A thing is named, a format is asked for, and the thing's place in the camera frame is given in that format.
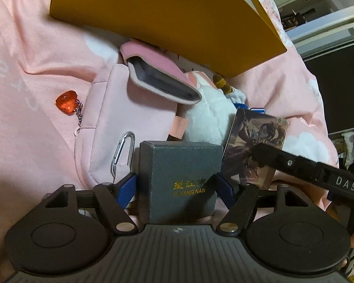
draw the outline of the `white plush toy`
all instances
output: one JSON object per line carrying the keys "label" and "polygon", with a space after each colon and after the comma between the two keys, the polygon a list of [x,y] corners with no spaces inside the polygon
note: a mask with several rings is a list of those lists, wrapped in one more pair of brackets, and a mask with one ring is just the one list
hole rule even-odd
{"label": "white plush toy", "polygon": [[201,93],[202,101],[195,105],[178,106],[177,115],[189,119],[182,140],[225,146],[236,114],[235,106],[203,72],[191,71],[185,75]]}

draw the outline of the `orange fabric tab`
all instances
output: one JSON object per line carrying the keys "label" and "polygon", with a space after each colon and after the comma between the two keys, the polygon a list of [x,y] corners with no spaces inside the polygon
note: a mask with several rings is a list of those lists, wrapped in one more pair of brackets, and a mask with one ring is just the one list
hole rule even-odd
{"label": "orange fabric tab", "polygon": [[182,139],[183,134],[185,133],[186,127],[188,126],[189,119],[175,116],[172,127],[169,131],[169,135]]}

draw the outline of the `pink blanket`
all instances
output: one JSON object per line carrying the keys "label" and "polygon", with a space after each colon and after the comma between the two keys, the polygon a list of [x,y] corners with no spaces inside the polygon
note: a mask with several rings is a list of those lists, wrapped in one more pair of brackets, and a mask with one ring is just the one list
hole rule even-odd
{"label": "pink blanket", "polygon": [[[231,83],[245,92],[250,106],[289,119],[286,151],[335,165],[316,79],[283,32],[274,2],[260,1],[288,52]],[[82,189],[73,155],[77,118],[61,113],[55,99],[73,89],[84,102],[93,78],[105,61],[118,60],[117,44],[124,41],[55,21],[49,4],[0,0],[0,282],[13,272],[3,248],[6,231],[46,193],[66,183]],[[299,183],[326,206],[325,191]],[[216,220],[225,212],[218,203]]]}

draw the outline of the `silver carabiner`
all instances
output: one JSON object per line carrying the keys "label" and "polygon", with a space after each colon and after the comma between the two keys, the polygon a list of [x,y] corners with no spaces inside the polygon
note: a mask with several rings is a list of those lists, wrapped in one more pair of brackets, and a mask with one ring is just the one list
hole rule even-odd
{"label": "silver carabiner", "polygon": [[127,132],[125,136],[121,139],[121,141],[118,143],[117,149],[115,150],[113,160],[111,161],[111,175],[113,176],[113,183],[115,180],[115,176],[117,174],[117,164],[119,157],[121,156],[121,152],[123,149],[123,146],[125,145],[126,138],[130,137],[131,142],[130,142],[130,151],[129,151],[129,157],[127,159],[127,165],[131,169],[131,163],[132,163],[132,155],[134,153],[134,147],[135,147],[135,134],[133,132]]}

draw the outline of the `silver rivet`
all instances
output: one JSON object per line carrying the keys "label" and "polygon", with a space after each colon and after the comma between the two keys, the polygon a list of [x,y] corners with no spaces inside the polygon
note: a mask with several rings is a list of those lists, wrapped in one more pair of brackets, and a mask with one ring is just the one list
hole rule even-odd
{"label": "silver rivet", "polygon": [[116,229],[121,232],[130,232],[135,228],[131,222],[121,222],[116,225]]}
{"label": "silver rivet", "polygon": [[228,233],[232,233],[235,232],[239,229],[239,227],[237,226],[237,224],[232,223],[232,222],[226,222],[226,223],[222,223],[220,225],[220,229],[223,232],[228,232]]}

